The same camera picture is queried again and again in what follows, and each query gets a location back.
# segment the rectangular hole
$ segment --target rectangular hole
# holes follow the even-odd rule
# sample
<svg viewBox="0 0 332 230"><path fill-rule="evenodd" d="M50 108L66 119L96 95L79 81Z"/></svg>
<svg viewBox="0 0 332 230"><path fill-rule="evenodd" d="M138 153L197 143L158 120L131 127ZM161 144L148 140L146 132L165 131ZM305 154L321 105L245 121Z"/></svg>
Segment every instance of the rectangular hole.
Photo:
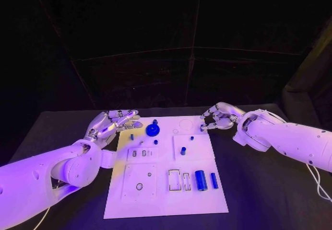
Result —
<svg viewBox="0 0 332 230"><path fill-rule="evenodd" d="M188 173L184 173L184 186L185 186L185 191L193 190L191 181L190 181L190 174Z"/></svg>
<svg viewBox="0 0 332 230"><path fill-rule="evenodd" d="M170 179L170 190L171 191L181 191L183 184L181 184L181 170L170 170L168 171L168 179Z"/></svg>

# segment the gray table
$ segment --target gray table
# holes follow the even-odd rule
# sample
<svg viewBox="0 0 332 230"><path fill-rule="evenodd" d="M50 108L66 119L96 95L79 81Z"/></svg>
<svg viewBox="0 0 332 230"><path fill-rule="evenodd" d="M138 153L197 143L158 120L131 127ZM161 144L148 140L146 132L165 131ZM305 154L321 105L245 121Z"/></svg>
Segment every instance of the gray table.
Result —
<svg viewBox="0 0 332 230"><path fill-rule="evenodd" d="M240 106L268 109L285 119L275 104ZM209 107L141 109L141 115L201 115ZM100 111L44 112L15 153L12 162L71 145L83 138ZM210 130L216 162L230 213L167 217L103 219L113 170L100 169L92 185L50 210L40 229L332 229L332 203L317 194L317 184L304 163L271 149L259 152L233 141L236 128ZM118 140L107 149L118 149ZM332 177L321 171L332 194ZM14 227L34 229L44 213Z"/></svg>

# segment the blue object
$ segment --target blue object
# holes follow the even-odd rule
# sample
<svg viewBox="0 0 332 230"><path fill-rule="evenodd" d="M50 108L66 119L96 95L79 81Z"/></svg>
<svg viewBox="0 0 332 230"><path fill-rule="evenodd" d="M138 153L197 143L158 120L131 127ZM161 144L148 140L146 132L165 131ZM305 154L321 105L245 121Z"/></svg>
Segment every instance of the blue object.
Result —
<svg viewBox="0 0 332 230"><path fill-rule="evenodd" d="M187 148L185 148L185 147L183 147L183 155L185 155L185 150L187 150Z"/></svg>
<svg viewBox="0 0 332 230"><path fill-rule="evenodd" d="M159 134L159 132L161 132L161 128L158 126L158 120L155 119L154 123L148 125L146 133L148 133L148 136L154 137Z"/></svg>
<svg viewBox="0 0 332 230"><path fill-rule="evenodd" d="M219 183L217 183L217 176L216 175L217 175L216 173L211 173L214 189L219 189Z"/></svg>
<svg viewBox="0 0 332 230"><path fill-rule="evenodd" d="M197 177L197 182L198 182L198 190L200 191L209 190L204 170L196 171L196 177Z"/></svg>

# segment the white board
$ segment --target white board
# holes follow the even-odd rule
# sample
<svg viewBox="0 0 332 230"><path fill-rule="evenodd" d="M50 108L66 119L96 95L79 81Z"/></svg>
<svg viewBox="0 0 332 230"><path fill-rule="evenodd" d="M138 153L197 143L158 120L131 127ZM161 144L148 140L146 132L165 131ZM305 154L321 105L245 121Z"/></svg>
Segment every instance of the white board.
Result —
<svg viewBox="0 0 332 230"><path fill-rule="evenodd" d="M149 137L146 126L155 119L161 133ZM229 212L210 135L200 128L204 120L175 116L144 117L141 122L144 128L120 133L105 219ZM198 191L197 170L206 172L207 191Z"/></svg>

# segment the white robotic arm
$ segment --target white robotic arm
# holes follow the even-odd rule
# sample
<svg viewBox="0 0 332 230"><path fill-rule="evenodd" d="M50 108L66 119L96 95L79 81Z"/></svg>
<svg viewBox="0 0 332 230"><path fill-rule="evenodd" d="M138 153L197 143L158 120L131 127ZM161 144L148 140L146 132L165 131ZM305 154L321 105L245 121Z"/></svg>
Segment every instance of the white robotic arm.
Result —
<svg viewBox="0 0 332 230"><path fill-rule="evenodd" d="M214 115L216 122L203 129L229 129L237 123L235 141L259 151L273 148L285 156L332 172L332 132L288 123L276 114L262 109L245 112L227 103L219 103L201 116Z"/></svg>
<svg viewBox="0 0 332 230"><path fill-rule="evenodd" d="M0 230L18 225L90 185L100 167L113 168L118 153L102 150L116 133L141 128L136 110L103 112L84 139L71 146L0 167ZM51 178L64 186L53 186Z"/></svg>

